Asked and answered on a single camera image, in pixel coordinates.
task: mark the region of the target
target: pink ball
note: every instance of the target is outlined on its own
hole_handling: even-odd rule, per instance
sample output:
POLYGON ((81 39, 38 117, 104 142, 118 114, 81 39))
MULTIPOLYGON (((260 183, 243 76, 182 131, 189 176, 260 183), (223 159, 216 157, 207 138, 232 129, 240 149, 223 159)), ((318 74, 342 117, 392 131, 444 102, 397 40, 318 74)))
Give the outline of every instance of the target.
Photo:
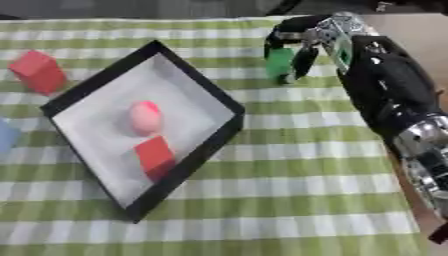
POLYGON ((130 110, 131 125, 138 135, 148 136, 159 132, 162 117, 159 108, 151 101, 134 103, 130 110))

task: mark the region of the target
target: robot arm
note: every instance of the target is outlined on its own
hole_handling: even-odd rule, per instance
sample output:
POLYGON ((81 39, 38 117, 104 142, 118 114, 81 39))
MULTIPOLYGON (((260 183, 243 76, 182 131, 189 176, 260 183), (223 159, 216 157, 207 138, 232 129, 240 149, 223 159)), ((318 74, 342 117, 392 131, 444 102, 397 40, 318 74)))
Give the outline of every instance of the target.
POLYGON ((401 160, 416 191, 440 217, 448 217, 448 116, 426 72, 409 54, 352 13, 298 17, 274 28, 265 57, 301 43, 276 80, 305 76, 322 46, 337 67, 353 105, 401 160))

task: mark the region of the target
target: checkered tablecloth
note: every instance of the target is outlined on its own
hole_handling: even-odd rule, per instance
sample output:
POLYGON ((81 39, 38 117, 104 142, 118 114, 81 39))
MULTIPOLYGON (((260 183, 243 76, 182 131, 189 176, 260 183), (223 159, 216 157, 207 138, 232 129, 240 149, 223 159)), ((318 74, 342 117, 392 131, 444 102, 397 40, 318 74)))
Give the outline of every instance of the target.
POLYGON ((0 255, 421 255, 386 152, 324 53, 293 86, 267 79, 263 38, 279 21, 1 22, 0 116, 23 135, 0 163, 0 255), (152 39, 247 115, 233 141, 134 225, 42 116, 50 98, 7 66, 29 49, 46 52, 68 88, 152 39))

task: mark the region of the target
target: red cube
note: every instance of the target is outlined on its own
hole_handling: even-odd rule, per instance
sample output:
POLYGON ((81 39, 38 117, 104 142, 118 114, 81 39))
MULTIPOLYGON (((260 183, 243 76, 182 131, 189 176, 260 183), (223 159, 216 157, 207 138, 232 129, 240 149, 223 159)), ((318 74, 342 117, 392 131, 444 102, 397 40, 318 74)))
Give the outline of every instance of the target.
POLYGON ((10 64, 9 69, 26 86, 44 95, 49 95, 66 81, 55 59, 34 50, 10 64))
POLYGON ((134 149, 143 170, 153 182, 159 181, 176 164, 162 136, 147 140, 134 149))

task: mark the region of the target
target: green stripe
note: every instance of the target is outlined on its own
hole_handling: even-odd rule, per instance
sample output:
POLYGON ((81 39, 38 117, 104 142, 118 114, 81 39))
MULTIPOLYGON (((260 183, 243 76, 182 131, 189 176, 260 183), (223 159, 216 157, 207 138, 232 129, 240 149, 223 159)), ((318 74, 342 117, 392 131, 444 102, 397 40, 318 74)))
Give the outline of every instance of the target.
POLYGON ((269 20, 251 20, 240 22, 228 21, 209 21, 209 22, 123 22, 123 21, 82 21, 82 22, 33 22, 33 23, 1 23, 0 31, 16 32, 18 30, 114 30, 114 29, 157 29, 157 30, 173 30, 173 29, 256 29, 271 28, 280 21, 269 20))
POLYGON ((340 87, 341 82, 337 77, 303 77, 293 85, 278 85, 270 79, 214 79, 219 87, 226 90, 238 89, 265 89, 283 87, 301 88, 331 88, 340 87))
MULTIPOLYGON (((119 58, 89 58, 89 59, 58 59, 64 69, 92 68, 101 69, 111 65, 119 58)), ((263 57, 220 57, 220 58, 185 58, 196 68, 264 68, 266 62, 263 57)), ((0 60, 0 67, 7 67, 10 60, 0 60)), ((328 65, 331 60, 326 56, 318 56, 315 65, 328 65)))
MULTIPOLYGON (((223 232, 231 232, 223 227, 223 232)), ((420 234, 303 237, 260 240, 103 244, 1 245, 1 255, 247 255, 247 256, 422 256, 420 234)))
MULTIPOLYGON (((67 217, 70 220, 109 220, 117 217, 112 207, 109 199, 6 202, 2 204, 0 221, 51 221, 66 220, 67 217)), ((406 202, 401 193, 183 199, 163 201, 145 220, 312 216, 404 210, 406 202)))
MULTIPOLYGON (((0 166, 1 181, 84 180, 92 176, 80 163, 0 166)), ((242 179, 391 173, 386 157, 206 162, 190 179, 242 179)))
POLYGON ((353 105, 348 100, 332 101, 277 101, 277 102, 249 102, 243 103, 246 114, 267 115, 267 114, 303 114, 312 112, 354 112, 353 105))
POLYGON ((386 157, 258 160, 247 162, 207 162, 192 179, 239 179, 254 177, 303 177, 314 175, 356 175, 390 173, 386 157))
POLYGON ((321 141, 370 141, 378 137, 367 127, 334 126, 312 129, 243 130, 230 144, 296 144, 321 141))
MULTIPOLYGON (((335 126, 311 129, 243 130, 229 144, 296 144, 319 141, 371 141, 378 137, 367 127, 335 126)), ((56 131, 25 132, 17 147, 65 146, 56 131)))
MULTIPOLYGON (((58 48, 139 48, 144 44, 157 39, 148 38, 119 38, 119 39, 68 39, 68 40, 30 40, 15 41, 14 49, 58 49, 58 48)), ((260 47, 263 38, 238 38, 238 39, 161 39, 164 44, 171 48, 194 46, 200 47, 260 47)), ((11 40, 0 40, 0 49, 11 49, 11 40)))
MULTIPOLYGON (((60 91, 66 91, 69 88, 77 85, 80 81, 69 81, 64 84, 62 88, 59 88, 57 92, 60 91)), ((0 92, 25 92, 25 93, 32 93, 33 95, 35 92, 31 90, 30 88, 24 86, 22 82, 19 81, 1 81, 0 80, 0 92)))
POLYGON ((71 164, 11 164, 1 166, 1 181, 68 181, 88 180, 93 175, 80 163, 71 164))
MULTIPOLYGON (((266 89, 280 87, 280 85, 270 79, 214 79, 212 81, 225 90, 266 89)), ((60 90, 67 90, 79 82, 80 81, 70 81, 60 90)), ((340 86, 342 85, 337 77, 304 77, 297 81, 294 85, 288 85, 290 88, 331 88, 340 86)), ((0 81, 0 92, 33 93, 32 90, 23 86, 21 82, 16 81, 0 81)))
MULTIPOLYGON (((287 115, 310 112, 354 112, 352 104, 347 100, 334 101, 294 101, 294 102, 249 102, 243 103, 246 114, 250 115, 287 115)), ((40 117, 40 105, 1 105, 0 115, 6 118, 40 117)))

